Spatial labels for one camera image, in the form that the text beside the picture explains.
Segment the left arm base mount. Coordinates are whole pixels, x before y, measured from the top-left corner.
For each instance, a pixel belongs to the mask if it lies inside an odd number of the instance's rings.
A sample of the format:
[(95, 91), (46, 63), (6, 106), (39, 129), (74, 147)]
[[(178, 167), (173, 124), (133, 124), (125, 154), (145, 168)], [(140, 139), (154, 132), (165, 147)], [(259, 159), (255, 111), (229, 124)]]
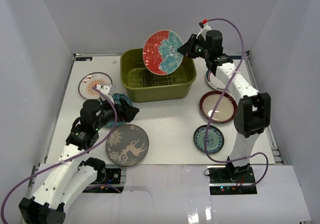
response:
[(83, 193), (122, 193), (123, 187), (122, 170), (120, 168), (106, 168)]

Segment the grey deer plate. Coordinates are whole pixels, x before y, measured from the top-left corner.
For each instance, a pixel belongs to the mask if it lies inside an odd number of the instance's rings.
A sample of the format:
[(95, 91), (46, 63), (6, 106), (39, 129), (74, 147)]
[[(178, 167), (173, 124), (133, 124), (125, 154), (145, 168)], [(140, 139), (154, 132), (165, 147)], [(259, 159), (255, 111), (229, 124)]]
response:
[(149, 138), (139, 126), (126, 124), (117, 127), (106, 141), (106, 153), (116, 165), (129, 167), (141, 162), (148, 153)]

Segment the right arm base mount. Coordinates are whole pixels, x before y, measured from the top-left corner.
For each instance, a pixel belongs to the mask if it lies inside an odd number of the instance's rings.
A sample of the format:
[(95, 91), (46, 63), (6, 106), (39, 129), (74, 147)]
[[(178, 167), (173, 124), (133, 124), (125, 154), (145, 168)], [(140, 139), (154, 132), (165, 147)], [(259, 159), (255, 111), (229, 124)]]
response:
[(210, 166), (204, 171), (208, 177), (210, 195), (253, 195), (257, 188), (252, 167), (238, 177), (230, 177), (224, 166)]

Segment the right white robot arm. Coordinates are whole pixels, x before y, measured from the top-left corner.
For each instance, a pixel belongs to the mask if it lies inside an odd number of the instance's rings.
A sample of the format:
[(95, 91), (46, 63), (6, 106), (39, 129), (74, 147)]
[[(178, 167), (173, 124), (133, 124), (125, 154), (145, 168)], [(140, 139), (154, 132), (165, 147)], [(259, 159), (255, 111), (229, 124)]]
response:
[(252, 87), (238, 72), (232, 58), (223, 53), (223, 36), (220, 31), (209, 30), (205, 36), (192, 34), (178, 52), (191, 59), (202, 58), (207, 68), (221, 80), (237, 101), (234, 127), (237, 131), (234, 147), (227, 157), (226, 178), (238, 183), (250, 168), (253, 147), (270, 124), (271, 97)]

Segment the red and teal plate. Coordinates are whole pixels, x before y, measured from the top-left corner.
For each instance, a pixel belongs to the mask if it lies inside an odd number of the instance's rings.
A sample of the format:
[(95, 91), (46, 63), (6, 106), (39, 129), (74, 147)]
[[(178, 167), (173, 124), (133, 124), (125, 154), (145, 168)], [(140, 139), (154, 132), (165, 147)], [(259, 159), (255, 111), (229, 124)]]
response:
[(160, 30), (153, 33), (142, 49), (144, 65), (155, 75), (173, 73), (183, 60), (183, 55), (178, 52), (182, 44), (180, 36), (173, 31)]

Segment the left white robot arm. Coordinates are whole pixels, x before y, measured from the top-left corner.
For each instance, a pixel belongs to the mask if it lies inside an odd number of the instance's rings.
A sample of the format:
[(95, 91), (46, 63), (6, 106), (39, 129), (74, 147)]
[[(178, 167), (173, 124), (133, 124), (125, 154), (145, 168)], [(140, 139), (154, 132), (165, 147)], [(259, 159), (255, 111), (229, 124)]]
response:
[(19, 203), (25, 223), (63, 223), (67, 208), (85, 188), (105, 179), (105, 162), (88, 157), (99, 138), (99, 130), (111, 121), (131, 122), (139, 111), (124, 98), (119, 104), (108, 97), (103, 102), (86, 100), (80, 116), (73, 122), (58, 162), (38, 190)]

